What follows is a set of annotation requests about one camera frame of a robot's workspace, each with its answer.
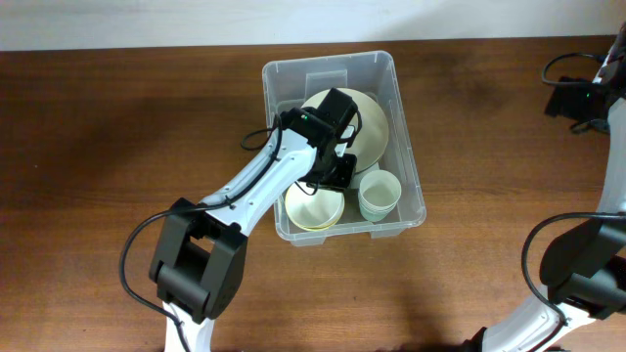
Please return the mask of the cream plate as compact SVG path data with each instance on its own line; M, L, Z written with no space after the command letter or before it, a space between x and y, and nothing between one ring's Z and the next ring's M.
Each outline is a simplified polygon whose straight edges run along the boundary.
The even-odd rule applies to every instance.
M380 105L365 93L349 88L339 88L339 91L350 96L361 113L362 129L353 145L345 150L357 157L355 172L361 173L384 154L389 140L387 118Z

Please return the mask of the white bowl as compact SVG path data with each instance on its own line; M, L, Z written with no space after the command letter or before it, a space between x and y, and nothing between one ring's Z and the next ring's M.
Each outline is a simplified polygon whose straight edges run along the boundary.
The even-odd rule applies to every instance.
M339 208L344 210L345 199L343 193L313 189L303 183L291 185L285 196L285 209L290 219L302 209L311 212L333 215Z

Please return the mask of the yellow bowl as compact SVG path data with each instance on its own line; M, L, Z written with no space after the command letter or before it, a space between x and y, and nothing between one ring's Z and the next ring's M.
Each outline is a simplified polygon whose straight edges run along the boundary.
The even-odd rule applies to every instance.
M290 217L292 223L305 231L316 232L323 231L335 225L343 214L343 209L339 208L333 215L315 213L302 209L294 216Z

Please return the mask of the cream plastic cup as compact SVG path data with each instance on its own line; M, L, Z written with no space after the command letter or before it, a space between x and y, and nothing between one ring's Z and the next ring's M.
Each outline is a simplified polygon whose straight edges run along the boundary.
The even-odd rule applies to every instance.
M387 209L401 198L402 186L394 174L375 170L363 177L359 184L360 199L372 209Z

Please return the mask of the grey plastic cup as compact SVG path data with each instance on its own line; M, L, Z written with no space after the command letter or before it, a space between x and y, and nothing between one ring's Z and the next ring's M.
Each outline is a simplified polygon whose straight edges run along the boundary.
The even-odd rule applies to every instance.
M397 205L396 201L387 205L379 206L369 203L365 198L361 196L359 196L358 199L360 206L373 214L388 214Z

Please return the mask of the green plastic cup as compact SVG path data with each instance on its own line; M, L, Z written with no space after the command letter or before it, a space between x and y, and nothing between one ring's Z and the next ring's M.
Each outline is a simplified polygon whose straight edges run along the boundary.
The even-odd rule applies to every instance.
M379 222L382 219L384 219L390 212L391 212L390 209L372 210L372 209L368 209L368 208L365 208L365 207L361 207L360 208L361 215L367 221L370 221L370 222Z

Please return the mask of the clear plastic storage bin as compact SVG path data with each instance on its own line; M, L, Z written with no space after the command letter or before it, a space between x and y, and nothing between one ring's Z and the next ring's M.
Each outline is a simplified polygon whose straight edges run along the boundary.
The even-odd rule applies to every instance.
M367 232L374 238L395 237L421 225L426 207L416 167L406 116L402 106L392 56L385 51L344 54L298 60L275 61L262 71L266 120L294 107L305 107L315 95L331 88L359 91L377 102L387 120L388 143L384 153L366 169L358 169L344 192L345 208L338 222L329 229L308 232L292 223L285 209L285 198L274 203L276 230L294 246L322 244L334 236ZM374 170L394 174L402 186L397 205L379 222L366 220L360 213L358 185Z

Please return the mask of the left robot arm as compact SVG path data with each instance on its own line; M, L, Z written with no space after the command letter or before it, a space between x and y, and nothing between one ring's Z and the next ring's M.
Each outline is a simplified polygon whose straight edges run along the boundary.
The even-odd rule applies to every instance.
M316 108L283 111L265 146L227 185L198 204L179 198L165 212L149 277L169 318L166 350L209 350L214 321L241 285L248 237L285 190L348 188L357 158L346 148L361 130L350 122L361 119L336 88Z

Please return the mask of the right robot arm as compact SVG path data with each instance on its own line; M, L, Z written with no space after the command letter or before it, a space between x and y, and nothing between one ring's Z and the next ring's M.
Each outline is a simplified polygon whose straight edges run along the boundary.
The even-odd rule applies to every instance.
M544 84L554 92L544 113L573 120L569 130L594 130L610 138L604 189L594 212L569 212L537 224L522 247L520 266L531 292L508 318L479 330L464 351L554 351L566 334L625 311L625 33L619 31L609 51L594 57L600 65L591 80L563 76ZM534 285L528 252L547 226L563 220L580 225L556 237L540 264Z

